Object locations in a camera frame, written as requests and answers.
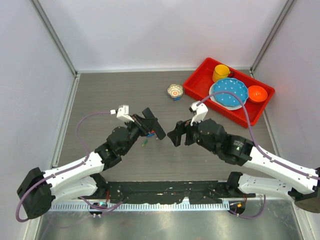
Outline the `black remote control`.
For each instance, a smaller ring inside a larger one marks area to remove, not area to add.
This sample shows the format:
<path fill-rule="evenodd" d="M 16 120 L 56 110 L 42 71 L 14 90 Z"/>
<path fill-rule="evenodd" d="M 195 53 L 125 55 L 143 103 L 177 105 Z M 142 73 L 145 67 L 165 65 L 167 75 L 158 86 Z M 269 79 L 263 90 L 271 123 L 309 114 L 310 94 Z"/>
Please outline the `black remote control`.
<path fill-rule="evenodd" d="M 145 118 L 145 122 L 147 123 L 147 129 L 149 131 L 153 130 L 157 135 L 159 140 L 163 140 L 166 137 L 166 133 L 161 127 L 158 118 L 154 116 L 151 109 L 149 107 L 145 108 L 142 111 L 142 114 Z"/>

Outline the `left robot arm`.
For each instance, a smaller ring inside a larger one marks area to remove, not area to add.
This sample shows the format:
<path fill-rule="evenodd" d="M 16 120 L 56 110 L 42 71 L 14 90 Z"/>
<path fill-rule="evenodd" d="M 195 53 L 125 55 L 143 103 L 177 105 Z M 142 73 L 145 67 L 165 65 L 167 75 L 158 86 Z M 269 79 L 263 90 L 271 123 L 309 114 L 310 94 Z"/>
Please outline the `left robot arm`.
<path fill-rule="evenodd" d="M 19 202 L 15 219 L 27 222 L 44 215 L 53 205 L 68 199 L 93 197 L 102 199 L 107 192 L 107 184 L 101 172 L 122 161 L 139 137 L 155 132 L 160 140 L 166 134 L 149 108 L 142 116 L 129 114 L 125 105 L 117 110 L 106 111 L 116 115 L 124 126 L 116 127 L 105 143 L 94 151 L 86 150 L 84 157 L 66 165 L 42 171 L 39 167 L 31 169 L 19 188 Z"/>

